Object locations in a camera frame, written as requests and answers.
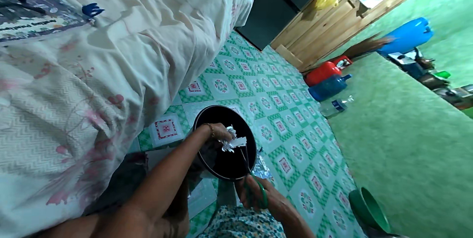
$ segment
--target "green plastic bowl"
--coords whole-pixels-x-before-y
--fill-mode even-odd
[[[348,200],[353,212],[360,220],[371,228],[382,230],[386,233],[391,232],[391,227],[387,221],[386,215],[376,202],[376,199],[364,187],[350,192]]]

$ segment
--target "aluminum foil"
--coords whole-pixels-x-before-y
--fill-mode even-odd
[[[233,140],[230,142],[227,142],[225,140],[219,140],[223,144],[222,151],[234,153],[234,148],[246,146],[246,137],[237,138],[237,132],[235,131],[235,129],[233,129],[233,126],[228,126],[227,130],[229,133],[232,134]]]
[[[271,175],[271,172],[269,171],[268,166],[264,162],[263,156],[259,152],[256,157],[256,163],[254,165],[253,174],[262,179],[268,179],[270,181],[274,181],[274,178]]]

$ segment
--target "wooden wall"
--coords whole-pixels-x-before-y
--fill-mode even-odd
[[[384,0],[366,9],[359,0],[339,0],[336,7],[316,11],[316,0],[311,0],[272,41],[271,47],[291,52],[296,58],[291,63],[300,71],[305,70],[403,1]]]

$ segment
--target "black pot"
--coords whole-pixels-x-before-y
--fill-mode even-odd
[[[237,137],[246,137],[246,149],[248,151],[248,159],[250,170],[253,170],[256,163],[256,142],[253,133],[246,121],[231,108],[212,105],[203,109],[195,118],[192,130],[195,131],[204,123],[219,123],[224,126],[233,126],[236,130]],[[234,153],[217,149],[217,156],[214,160],[215,165],[210,167],[205,156],[198,152],[198,157],[203,166],[215,177],[226,181],[238,181],[243,179],[247,174],[245,161],[240,148],[234,148]]]

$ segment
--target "bed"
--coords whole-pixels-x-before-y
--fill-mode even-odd
[[[105,11],[93,25],[0,48],[2,237],[79,217],[253,3],[65,1]]]

